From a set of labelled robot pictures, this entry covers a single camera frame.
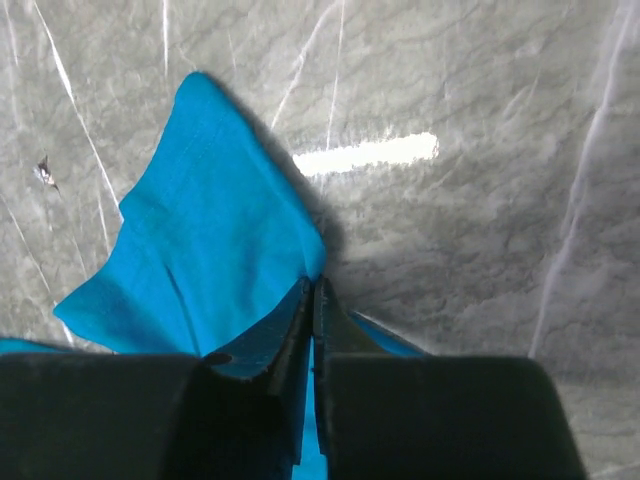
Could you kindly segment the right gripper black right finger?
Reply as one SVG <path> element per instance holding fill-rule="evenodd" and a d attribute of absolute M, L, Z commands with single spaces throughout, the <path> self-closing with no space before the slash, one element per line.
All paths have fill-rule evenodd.
<path fill-rule="evenodd" d="M 332 479 L 583 479 L 557 390 L 511 356 L 393 353 L 314 291 L 318 440 Z"/>

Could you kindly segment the teal t shirt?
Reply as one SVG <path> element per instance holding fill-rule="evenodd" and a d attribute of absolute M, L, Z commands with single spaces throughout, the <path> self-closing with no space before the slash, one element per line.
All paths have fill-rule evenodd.
<path fill-rule="evenodd" d="M 180 85 L 158 148 L 121 203 L 105 265 L 54 314 L 100 354 L 205 357 L 312 288 L 302 456 L 288 479 L 332 479 L 315 408 L 314 291 L 326 249 L 304 203 L 235 104 L 207 75 Z M 79 350 L 5 338 L 7 353 Z"/>

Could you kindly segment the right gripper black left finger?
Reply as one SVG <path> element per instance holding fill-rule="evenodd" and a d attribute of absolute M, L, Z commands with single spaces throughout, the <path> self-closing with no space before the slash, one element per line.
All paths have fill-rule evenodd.
<path fill-rule="evenodd" d="M 312 288 L 205 357 L 7 353 L 5 479 L 288 479 L 302 456 Z"/>

